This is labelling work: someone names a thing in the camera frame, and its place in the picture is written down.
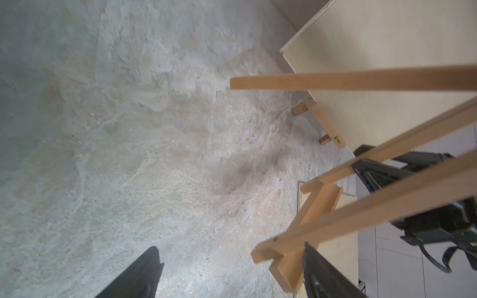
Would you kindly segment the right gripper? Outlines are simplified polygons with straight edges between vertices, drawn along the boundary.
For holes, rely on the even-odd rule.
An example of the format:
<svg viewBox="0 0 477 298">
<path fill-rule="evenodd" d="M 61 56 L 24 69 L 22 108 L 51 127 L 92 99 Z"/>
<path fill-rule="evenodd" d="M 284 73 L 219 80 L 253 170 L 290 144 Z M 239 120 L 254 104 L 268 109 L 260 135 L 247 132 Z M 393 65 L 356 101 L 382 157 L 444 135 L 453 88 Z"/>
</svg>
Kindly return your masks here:
<svg viewBox="0 0 477 298">
<path fill-rule="evenodd" d="M 358 223 L 365 227 L 389 221 L 404 231 L 406 243 L 444 273 L 463 251 L 472 269 L 477 268 L 477 154 L 460 158 L 447 153 L 409 151 L 389 158 L 405 163 L 396 168 L 376 161 L 383 149 L 362 145 L 355 150 L 352 171 L 371 196 L 358 208 Z M 370 215 L 370 222 L 363 216 Z"/>
</svg>

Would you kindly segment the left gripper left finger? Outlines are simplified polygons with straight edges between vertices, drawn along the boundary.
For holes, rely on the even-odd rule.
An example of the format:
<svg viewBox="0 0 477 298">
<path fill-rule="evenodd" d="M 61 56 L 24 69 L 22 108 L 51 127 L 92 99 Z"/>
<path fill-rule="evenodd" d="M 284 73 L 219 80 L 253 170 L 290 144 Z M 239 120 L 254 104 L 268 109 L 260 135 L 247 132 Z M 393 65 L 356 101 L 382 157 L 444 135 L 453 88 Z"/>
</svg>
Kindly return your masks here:
<svg viewBox="0 0 477 298">
<path fill-rule="evenodd" d="M 96 298 L 155 298 L 163 267 L 159 249 L 152 246 Z"/>
</svg>

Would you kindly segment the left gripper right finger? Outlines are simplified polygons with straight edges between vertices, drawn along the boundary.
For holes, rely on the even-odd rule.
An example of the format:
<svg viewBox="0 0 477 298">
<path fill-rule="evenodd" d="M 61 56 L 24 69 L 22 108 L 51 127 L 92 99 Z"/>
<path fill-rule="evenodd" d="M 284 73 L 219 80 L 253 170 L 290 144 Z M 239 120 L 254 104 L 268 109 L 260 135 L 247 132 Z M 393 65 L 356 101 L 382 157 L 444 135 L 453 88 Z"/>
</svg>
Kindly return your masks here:
<svg viewBox="0 0 477 298">
<path fill-rule="evenodd" d="M 308 242 L 304 244 L 303 275 L 308 298 L 366 298 Z"/>
</svg>

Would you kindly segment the plywood board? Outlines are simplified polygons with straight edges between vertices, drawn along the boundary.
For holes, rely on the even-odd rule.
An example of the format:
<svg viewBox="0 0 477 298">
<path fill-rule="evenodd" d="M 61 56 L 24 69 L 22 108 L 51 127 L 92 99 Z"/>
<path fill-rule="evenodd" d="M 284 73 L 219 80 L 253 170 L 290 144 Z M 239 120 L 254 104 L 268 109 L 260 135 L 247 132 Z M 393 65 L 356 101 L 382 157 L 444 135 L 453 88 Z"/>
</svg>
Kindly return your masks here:
<svg viewBox="0 0 477 298">
<path fill-rule="evenodd" d="M 309 194 L 302 194 L 298 190 L 297 213 L 307 201 Z M 355 196 L 343 193 L 337 204 L 337 209 L 357 201 Z M 339 270 L 356 288 L 358 278 L 358 232 L 335 238 L 321 243 L 317 251 Z M 302 283 L 299 291 L 293 294 L 294 298 L 307 298 L 306 289 Z"/>
<path fill-rule="evenodd" d="M 281 50 L 350 150 L 381 145 L 459 106 L 477 64 L 475 1 L 333 1 Z"/>
</svg>

